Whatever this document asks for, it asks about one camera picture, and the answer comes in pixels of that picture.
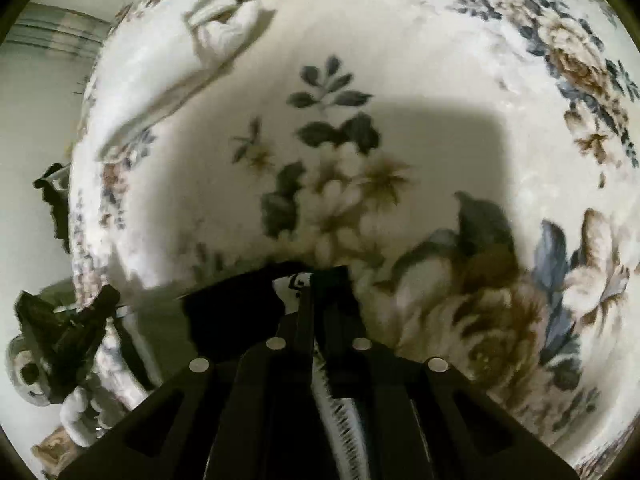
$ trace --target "bedspread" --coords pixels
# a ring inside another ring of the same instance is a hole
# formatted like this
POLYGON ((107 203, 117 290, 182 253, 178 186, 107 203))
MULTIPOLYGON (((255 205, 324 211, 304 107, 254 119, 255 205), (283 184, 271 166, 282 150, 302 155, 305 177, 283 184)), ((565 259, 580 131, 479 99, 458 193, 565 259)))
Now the bedspread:
POLYGON ((79 303, 347 265, 370 336, 448 358, 604 471, 640 410, 640 55, 605 0, 129 0, 119 19, 72 164, 79 303), (247 4, 212 62, 207 31, 247 4))

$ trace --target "floral bedsheet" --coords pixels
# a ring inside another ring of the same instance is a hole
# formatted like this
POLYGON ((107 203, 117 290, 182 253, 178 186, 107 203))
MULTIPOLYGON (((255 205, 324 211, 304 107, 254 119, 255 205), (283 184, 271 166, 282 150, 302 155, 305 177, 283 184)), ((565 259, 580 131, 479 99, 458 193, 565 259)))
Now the floral bedsheet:
POLYGON ((347 265, 370 336, 446 357, 603 473, 640 412, 640 55, 606 1, 227 2, 212 20, 260 5, 244 46, 203 62, 205 85, 153 89, 179 102, 96 160, 92 109, 120 76, 100 64, 185 1, 129 0, 86 90, 80 303, 106 282, 135 308, 273 260, 347 265))

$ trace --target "brown object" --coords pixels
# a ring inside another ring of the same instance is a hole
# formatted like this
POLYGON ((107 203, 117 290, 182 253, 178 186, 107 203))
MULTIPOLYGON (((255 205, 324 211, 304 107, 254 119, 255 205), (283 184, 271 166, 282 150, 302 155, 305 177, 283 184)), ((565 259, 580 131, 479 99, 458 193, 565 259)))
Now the brown object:
POLYGON ((40 444, 31 447, 31 452, 42 462, 45 475, 54 479, 80 455, 80 448, 60 426, 40 444))

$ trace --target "silver screw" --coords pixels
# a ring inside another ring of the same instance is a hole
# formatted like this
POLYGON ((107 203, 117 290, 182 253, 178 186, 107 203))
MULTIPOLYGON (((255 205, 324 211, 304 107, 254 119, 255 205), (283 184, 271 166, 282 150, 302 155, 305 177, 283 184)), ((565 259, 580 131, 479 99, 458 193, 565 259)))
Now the silver screw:
POLYGON ((189 363, 189 370, 191 370, 195 374, 201 374, 203 372, 206 372, 208 369, 209 361, 207 361, 204 357, 196 357, 189 363))
POLYGON ((447 363, 442 357, 432 357, 427 361, 427 366, 432 372, 439 374, 449 370, 449 363, 447 363))
POLYGON ((353 349, 358 352, 364 352, 365 350, 369 350, 373 345, 366 337, 357 337, 351 341, 351 346, 353 346, 353 349))
POLYGON ((269 350, 282 350, 287 346, 287 342, 281 337, 270 337, 267 339, 267 348, 269 350))

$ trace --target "triangular cutout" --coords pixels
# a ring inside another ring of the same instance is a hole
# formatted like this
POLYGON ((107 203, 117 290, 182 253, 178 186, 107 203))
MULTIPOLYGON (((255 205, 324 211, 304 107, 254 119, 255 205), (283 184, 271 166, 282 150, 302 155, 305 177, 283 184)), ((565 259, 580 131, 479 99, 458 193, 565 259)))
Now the triangular cutout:
POLYGON ((150 458, 158 456, 174 425, 183 399, 184 393, 181 391, 171 394, 153 413, 127 433, 124 438, 126 446, 150 458))
POLYGON ((453 400, 465 421, 474 446, 481 454, 489 456, 513 445, 513 436, 509 430, 464 392, 457 391, 453 400))

